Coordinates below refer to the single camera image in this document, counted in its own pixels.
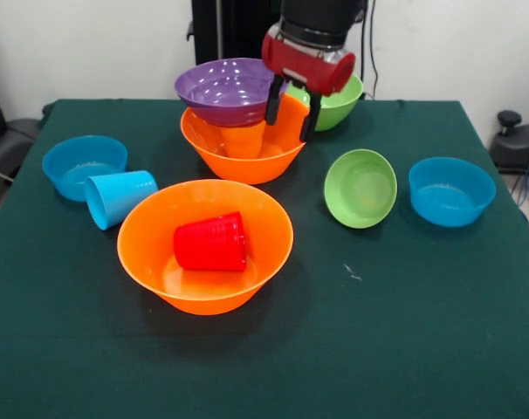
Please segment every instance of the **red cup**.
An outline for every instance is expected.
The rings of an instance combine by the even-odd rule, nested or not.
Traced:
[[[247,266],[239,212],[177,227],[174,248],[177,263],[184,269],[243,271]]]

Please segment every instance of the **green bowl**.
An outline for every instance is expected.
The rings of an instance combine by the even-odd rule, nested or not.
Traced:
[[[396,189],[395,171],[387,159],[372,150],[352,150],[328,170],[326,206],[340,223],[366,229],[392,210]]]
[[[309,95],[305,90],[290,84],[286,92],[309,106]],[[363,84],[353,75],[341,92],[331,94],[329,97],[324,96],[320,102],[321,109],[315,131],[326,131],[336,127],[352,112],[362,92]]]

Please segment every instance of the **bowl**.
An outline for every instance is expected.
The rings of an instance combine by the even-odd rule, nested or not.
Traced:
[[[239,211],[245,271],[187,271],[174,253],[174,232],[187,223]],[[119,259],[139,285],[187,313],[214,315],[248,301],[284,265],[293,244],[290,217],[271,196],[243,183],[207,179],[162,189],[137,205],[117,239]]]
[[[286,93],[301,100],[309,106],[309,94],[303,89],[290,84]],[[363,84],[356,76],[352,76],[339,93],[333,93],[330,96],[323,96],[321,99],[321,109],[315,131],[326,131],[336,127],[344,118],[346,118],[363,93]]]
[[[410,200],[427,221],[443,227],[462,227],[476,221],[493,201],[491,176],[468,161],[432,157],[409,172]]]
[[[219,59],[184,72],[175,81],[175,91],[203,120],[240,127],[264,118],[273,78],[261,59]]]
[[[125,171],[127,148],[103,135],[71,138],[44,156],[42,168],[55,189],[67,199],[85,202],[84,184],[90,176]]]
[[[380,223],[395,205],[396,190],[395,171],[373,150],[345,153],[326,174],[326,206],[336,220],[353,229]]]
[[[183,135],[210,169],[222,179],[248,184],[271,181],[282,175],[305,146],[299,132],[308,110],[298,100],[285,95],[280,102],[274,126],[264,128],[262,145],[257,159],[228,157],[224,133],[237,128],[217,127],[187,109],[181,118]]]

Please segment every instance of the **table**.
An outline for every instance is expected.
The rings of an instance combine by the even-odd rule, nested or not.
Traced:
[[[161,187],[214,177],[182,138],[183,105],[61,100],[0,212],[0,417],[529,417],[529,227],[457,102],[366,101],[262,185],[291,215],[284,269],[233,313],[181,313],[121,269],[118,229],[59,197],[45,152],[123,141]],[[399,181],[388,218],[329,215],[329,165],[372,148]],[[446,230],[411,209],[407,173],[450,155],[488,170],[493,205]]]

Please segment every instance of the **bowl rim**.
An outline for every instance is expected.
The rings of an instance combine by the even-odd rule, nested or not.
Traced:
[[[352,99],[350,99],[350,100],[346,100],[346,101],[340,103],[339,105],[323,105],[323,103],[321,102],[320,108],[321,108],[321,109],[339,109],[339,108],[341,108],[341,107],[348,106],[348,105],[351,105],[351,104],[357,102],[358,99],[360,98],[360,96],[363,94],[363,82],[360,80],[360,78],[359,78],[356,74],[352,74],[352,76],[350,77],[350,79],[348,79],[347,84],[350,83],[350,80],[352,80],[352,79],[355,79],[355,80],[358,82],[358,84],[359,84],[358,86],[360,87],[360,89],[359,89],[359,91],[358,91],[358,94],[356,94],[355,97],[352,97]],[[290,94],[290,92],[289,92],[290,89],[295,89],[295,90],[297,90],[297,91],[301,91],[301,92],[307,94],[304,90],[299,89],[299,88],[297,88],[296,86],[294,86],[292,83],[290,83],[290,84],[288,84],[288,88],[287,88],[286,91],[285,91],[286,94],[289,94],[290,96],[292,96],[292,95]]]
[[[480,168],[477,164],[474,164],[474,163],[472,163],[470,161],[466,161],[466,160],[463,160],[463,159],[459,159],[457,157],[449,157],[449,156],[428,157],[427,159],[423,159],[423,160],[417,161],[412,166],[412,168],[408,172],[408,182],[409,182],[410,196],[412,196],[414,194],[414,192],[413,192],[414,190],[417,190],[417,188],[413,188],[412,187],[414,185],[414,181],[413,181],[412,177],[415,174],[415,172],[417,172],[420,168],[422,168],[422,166],[425,166],[426,164],[434,163],[434,162],[437,162],[437,161],[450,161],[450,162],[453,162],[453,163],[460,163],[463,166],[468,166],[468,167],[474,169],[474,171],[476,171],[479,175],[481,175],[481,178],[483,178],[485,181],[487,181],[486,183],[488,183],[488,185],[491,185],[490,186],[491,192],[489,192],[489,194],[488,194],[488,199],[486,199],[482,203],[476,205],[474,207],[474,210],[483,210],[488,205],[490,205],[490,203],[493,202],[493,200],[495,199],[495,197],[496,197],[496,195],[498,193],[498,188],[497,188],[497,186],[495,184],[495,181],[490,176],[490,174],[488,172],[486,172],[484,169]],[[446,210],[465,211],[465,209],[456,208],[456,207],[450,207],[448,205],[440,205],[440,206],[444,207]]]
[[[246,288],[246,289],[244,289],[242,291],[239,291],[239,292],[234,292],[232,294],[223,295],[221,297],[213,297],[213,298],[207,298],[207,299],[185,298],[185,297],[179,296],[179,295],[168,294],[166,292],[163,292],[161,290],[156,290],[155,288],[142,283],[135,275],[133,275],[133,273],[127,268],[127,266],[124,263],[123,258],[121,256],[121,246],[122,246],[122,240],[123,240],[122,239],[122,231],[124,230],[124,227],[126,227],[127,224],[130,223],[130,219],[131,219],[132,215],[138,210],[138,208],[140,208],[142,205],[146,205],[146,202],[148,202],[150,200],[150,198],[152,198],[153,196],[155,196],[157,194],[161,194],[161,193],[163,193],[163,191],[165,191],[167,189],[179,187],[179,186],[182,186],[182,185],[185,185],[185,184],[188,184],[188,183],[194,183],[194,182],[196,182],[196,183],[227,182],[227,183],[235,184],[236,187],[247,188],[247,189],[255,189],[258,193],[266,195],[268,198],[272,199],[276,203],[276,205],[278,205],[278,207],[282,210],[283,215],[285,216],[285,220],[287,220],[287,222],[288,222],[288,227],[289,227],[289,229],[288,229],[289,231],[288,232],[289,232],[289,235],[290,235],[289,236],[289,243],[290,244],[288,246],[288,251],[286,252],[285,256],[283,256],[281,262],[278,264],[278,268],[276,268],[270,275],[264,277],[264,279],[259,281],[257,284],[252,285],[249,288]],[[282,269],[282,267],[285,265],[286,261],[288,260],[288,258],[292,254],[292,249],[293,249],[293,224],[292,224],[292,219],[290,218],[290,215],[285,210],[285,208],[276,199],[274,199],[273,196],[267,194],[266,192],[264,192],[263,190],[261,190],[259,188],[255,188],[254,186],[248,185],[246,183],[241,183],[241,182],[236,182],[236,181],[227,181],[227,180],[224,180],[224,179],[197,179],[197,180],[194,180],[194,181],[186,181],[186,182],[176,183],[176,184],[170,185],[170,186],[168,186],[168,187],[166,187],[164,189],[160,189],[159,191],[157,191],[153,195],[149,196],[148,198],[146,198],[144,201],[142,201],[136,207],[133,208],[133,210],[128,214],[127,218],[125,218],[125,221],[123,221],[123,224],[121,225],[121,227],[119,229],[119,235],[117,236],[117,256],[119,258],[121,266],[123,267],[125,272],[128,274],[128,276],[131,277],[134,280],[134,282],[136,282],[138,285],[146,288],[147,290],[150,290],[151,292],[153,292],[156,295],[168,297],[168,298],[171,298],[171,299],[179,299],[179,300],[182,300],[182,301],[219,301],[219,300],[223,300],[223,299],[230,299],[230,298],[238,297],[238,296],[244,295],[244,294],[246,294],[248,292],[251,292],[253,290],[258,290],[261,286],[266,284],[272,277],[274,277]]]
[[[125,144],[123,144],[121,141],[117,140],[116,138],[110,137],[109,135],[98,135],[98,134],[89,134],[89,135],[79,135],[77,137],[68,138],[66,140],[63,140],[57,144],[55,144],[53,147],[51,147],[49,150],[47,150],[47,153],[44,154],[44,158],[41,161],[41,169],[43,170],[44,174],[52,181],[52,182],[62,182],[62,183],[68,183],[68,184],[77,184],[76,182],[68,182],[64,181],[62,177],[55,176],[48,168],[47,165],[56,158],[57,152],[60,152],[62,148],[67,147],[69,144],[72,144],[74,142],[82,142],[84,140],[103,140],[104,142],[112,142],[114,145],[117,146],[117,148],[120,148],[122,154],[122,164],[119,166],[119,169],[125,169],[127,167],[127,160],[128,160],[128,150]]]
[[[188,72],[192,71],[193,69],[195,68],[204,68],[204,67],[210,67],[212,65],[214,65],[215,63],[220,63],[220,62],[224,62],[224,61],[227,61],[227,62],[231,62],[231,61],[244,61],[244,62],[248,62],[248,63],[261,63],[264,68],[270,72],[270,74],[272,74],[272,71],[265,65],[265,62],[261,59],[261,58],[247,58],[247,57],[239,57],[239,58],[219,58],[219,59],[214,59],[212,61],[207,61],[206,63],[202,63],[202,64],[199,64],[199,65],[195,65],[194,67],[191,67],[189,68],[188,70],[185,70],[184,72],[182,72],[179,77],[177,79],[175,79],[175,83],[174,83],[174,89],[175,89],[175,92],[177,93],[177,96],[179,96],[181,98],[181,100],[184,100],[186,102],[190,102],[190,103],[194,103],[194,104],[197,104],[199,106],[203,106],[203,107],[206,107],[208,109],[232,109],[232,108],[240,108],[240,107],[247,107],[247,106],[260,106],[262,104],[264,104],[268,98],[265,98],[263,100],[258,100],[258,101],[255,101],[255,102],[252,102],[252,103],[249,103],[247,105],[212,105],[210,103],[207,103],[207,102],[201,102],[200,100],[193,100],[193,99],[189,99],[187,98],[184,94],[181,94],[179,89],[177,88],[177,84],[179,83],[179,81],[181,79],[183,79]]]
[[[343,157],[346,157],[347,155],[355,155],[355,154],[369,154],[369,155],[374,155],[375,157],[379,158],[381,161],[383,161],[385,164],[387,164],[388,168],[390,168],[390,173],[391,173],[391,180],[393,181],[393,184],[395,185],[395,193],[393,194],[393,198],[392,198],[392,202],[390,204],[390,207],[387,209],[387,211],[383,214],[383,216],[379,216],[378,219],[372,223],[372,224],[369,224],[369,225],[359,225],[359,226],[356,226],[355,224],[350,224],[350,223],[344,223],[342,222],[335,214],[334,214],[334,211],[332,210],[331,206],[328,204],[328,199],[326,198],[326,189],[327,189],[327,184],[328,184],[328,179],[330,177],[330,175],[332,174],[332,171],[333,171],[333,168],[338,164],[339,160],[341,160]],[[323,187],[323,196],[325,198],[325,203],[326,203],[326,207],[328,208],[328,211],[331,213],[331,215],[334,217],[334,219],[336,221],[338,221],[340,224],[342,225],[345,225],[351,229],[357,229],[357,230],[363,230],[363,229],[368,229],[368,228],[371,228],[373,227],[374,225],[377,225],[378,223],[380,223],[381,221],[383,221],[385,218],[387,218],[387,216],[390,214],[390,212],[393,210],[393,208],[395,207],[395,203],[396,203],[396,197],[398,196],[398,179],[396,178],[396,172],[395,172],[395,168],[393,168],[393,165],[390,164],[390,161],[388,161],[388,159],[380,154],[380,153],[377,153],[376,151],[372,150],[372,149],[369,149],[369,148],[356,148],[354,150],[350,150],[350,151],[347,151],[346,153],[344,153],[343,155],[341,155],[339,158],[337,158],[333,164],[331,164],[331,167],[328,169],[328,172],[326,172],[326,177],[325,177],[325,184],[324,184],[324,187]]]
[[[187,108],[183,111],[183,114],[182,114],[182,117],[181,117],[181,122],[180,122],[180,126],[181,126],[181,132],[183,134],[183,137],[185,138],[185,140],[187,140],[187,142],[193,146],[197,151],[200,151],[206,155],[211,155],[213,157],[216,157],[218,159],[222,159],[222,160],[225,160],[225,161],[250,161],[250,162],[257,162],[257,161],[272,161],[272,160],[277,160],[277,159],[280,159],[282,158],[283,156],[286,156],[286,155],[291,155],[293,154],[294,152],[295,153],[298,153],[301,148],[303,148],[305,146],[305,142],[302,141],[302,140],[299,140],[299,144],[288,150],[288,151],[285,151],[284,153],[280,154],[280,155],[273,155],[271,157],[265,157],[263,159],[236,159],[236,158],[233,158],[233,157],[228,157],[226,155],[217,155],[216,153],[212,153],[211,151],[207,150],[206,148],[202,148],[200,147],[199,145],[195,144],[186,134],[185,134],[185,128],[184,128],[184,124],[185,124],[185,118],[186,118],[186,115],[187,115],[187,112],[192,112],[195,114],[196,116],[196,113],[190,109],[190,108]]]

